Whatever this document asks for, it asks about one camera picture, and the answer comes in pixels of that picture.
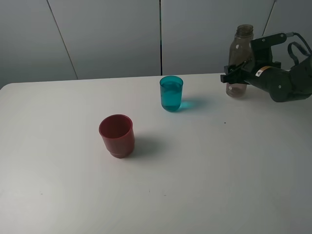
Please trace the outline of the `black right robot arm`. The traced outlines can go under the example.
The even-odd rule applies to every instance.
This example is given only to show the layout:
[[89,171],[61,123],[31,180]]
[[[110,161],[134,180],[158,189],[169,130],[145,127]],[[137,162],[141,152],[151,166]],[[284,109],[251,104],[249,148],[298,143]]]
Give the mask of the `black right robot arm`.
[[252,85],[270,94],[275,102],[307,99],[312,95],[312,51],[297,42],[288,45],[288,54],[294,61],[289,70],[281,69],[280,62],[272,56],[253,53],[251,59],[239,64],[225,66],[222,83]]

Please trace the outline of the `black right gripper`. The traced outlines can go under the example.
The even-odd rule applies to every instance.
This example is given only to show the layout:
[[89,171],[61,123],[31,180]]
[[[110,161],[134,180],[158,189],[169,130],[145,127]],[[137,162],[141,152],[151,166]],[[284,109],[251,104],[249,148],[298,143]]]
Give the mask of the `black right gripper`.
[[256,78],[258,70],[265,66],[280,68],[280,62],[273,61],[271,46],[262,49],[253,49],[251,58],[240,64],[230,64],[224,67],[224,75],[220,81],[228,84],[250,84],[249,80]]

